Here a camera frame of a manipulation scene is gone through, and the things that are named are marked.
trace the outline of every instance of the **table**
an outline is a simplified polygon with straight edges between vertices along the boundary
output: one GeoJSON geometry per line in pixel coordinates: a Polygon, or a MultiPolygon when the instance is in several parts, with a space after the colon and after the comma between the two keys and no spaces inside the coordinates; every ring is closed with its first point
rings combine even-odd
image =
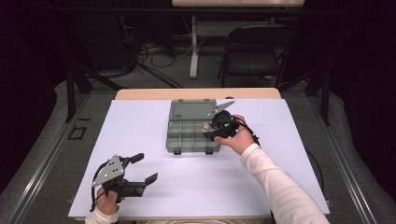
{"type": "MultiPolygon", "coordinates": [[[[174,7],[302,7],[304,0],[173,0],[174,7]]],[[[248,24],[263,24],[265,22],[205,22],[202,24],[205,29],[198,31],[198,22],[192,16],[191,35],[192,35],[192,56],[190,78],[197,78],[198,75],[198,48],[197,35],[227,35],[231,30],[238,26],[248,24]]]]}
{"type": "Polygon", "coordinates": [[[210,98],[222,104],[230,101],[225,97],[235,100],[227,110],[243,114],[250,128],[258,136],[265,136],[262,138],[268,146],[263,147],[265,151],[328,214],[300,136],[278,90],[227,88],[119,91],[107,113],[69,216],[82,220],[88,215],[93,173],[99,164],[113,154],[131,157],[144,152],[145,159],[126,168],[125,178],[142,181],[158,172],[158,180],[148,186],[142,198],[127,198],[122,202],[120,220],[269,217],[269,205],[260,185],[242,168],[239,156],[230,148],[221,147],[213,155],[187,152],[173,155],[165,149],[170,100],[210,98]]]}

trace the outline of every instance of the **white sleeve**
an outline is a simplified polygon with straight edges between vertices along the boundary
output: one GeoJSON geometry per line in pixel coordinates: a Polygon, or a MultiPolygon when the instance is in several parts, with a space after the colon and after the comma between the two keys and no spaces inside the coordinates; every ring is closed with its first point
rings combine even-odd
{"type": "Polygon", "coordinates": [[[244,168],[264,189],[276,223],[329,223],[311,196],[274,164],[259,145],[252,144],[241,156],[244,168]]]}
{"type": "Polygon", "coordinates": [[[97,207],[93,210],[89,216],[85,217],[86,224],[109,224],[115,223],[119,219],[119,211],[111,216],[103,214],[97,207]]]}

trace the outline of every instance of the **gray plastic box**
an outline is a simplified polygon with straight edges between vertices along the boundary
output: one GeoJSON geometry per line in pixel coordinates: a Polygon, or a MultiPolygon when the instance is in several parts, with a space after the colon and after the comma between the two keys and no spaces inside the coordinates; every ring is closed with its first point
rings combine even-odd
{"type": "Polygon", "coordinates": [[[216,100],[172,101],[166,137],[168,152],[219,152],[220,145],[201,132],[202,122],[211,120],[207,113],[215,108],[216,100]]]}

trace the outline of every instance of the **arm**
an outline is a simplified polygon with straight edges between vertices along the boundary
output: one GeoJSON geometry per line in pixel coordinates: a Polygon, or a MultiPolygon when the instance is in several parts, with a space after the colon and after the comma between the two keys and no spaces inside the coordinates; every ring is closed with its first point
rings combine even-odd
{"type": "Polygon", "coordinates": [[[95,209],[89,216],[85,217],[87,224],[107,224],[117,222],[119,219],[119,206],[116,205],[117,193],[109,191],[104,194],[103,188],[99,188],[97,195],[100,195],[96,201],[95,209]]]}
{"type": "MultiPolygon", "coordinates": [[[[235,117],[245,122],[242,116],[235,117]]],[[[274,164],[243,126],[233,138],[216,137],[215,141],[241,155],[244,168],[264,189],[277,223],[329,223],[311,196],[274,164]]]]}

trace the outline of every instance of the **human hand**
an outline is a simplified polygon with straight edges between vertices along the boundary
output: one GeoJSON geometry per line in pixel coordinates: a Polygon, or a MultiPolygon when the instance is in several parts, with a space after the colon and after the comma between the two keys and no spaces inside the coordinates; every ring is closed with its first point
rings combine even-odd
{"type": "MultiPolygon", "coordinates": [[[[240,115],[234,115],[234,117],[236,117],[240,122],[245,123],[244,117],[240,115]]],[[[238,155],[242,155],[245,149],[254,143],[251,133],[242,125],[239,125],[238,132],[234,137],[222,138],[217,136],[214,140],[221,145],[231,147],[238,155]]]]}
{"type": "Polygon", "coordinates": [[[116,204],[118,194],[116,191],[110,190],[107,194],[104,193],[103,188],[99,188],[97,195],[100,195],[96,200],[96,207],[107,216],[114,215],[118,210],[119,206],[116,204]]]}

